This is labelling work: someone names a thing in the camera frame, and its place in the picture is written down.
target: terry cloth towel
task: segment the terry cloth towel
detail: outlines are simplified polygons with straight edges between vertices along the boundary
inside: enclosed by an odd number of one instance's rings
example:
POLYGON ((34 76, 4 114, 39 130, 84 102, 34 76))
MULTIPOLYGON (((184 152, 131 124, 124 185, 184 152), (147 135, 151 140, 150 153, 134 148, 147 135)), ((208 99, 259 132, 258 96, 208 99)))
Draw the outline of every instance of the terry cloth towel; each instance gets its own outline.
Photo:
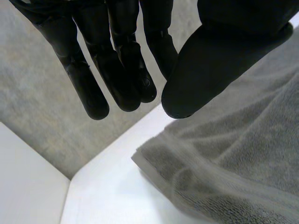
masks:
POLYGON ((132 157, 179 209, 219 224, 299 224, 299 29, 132 157))

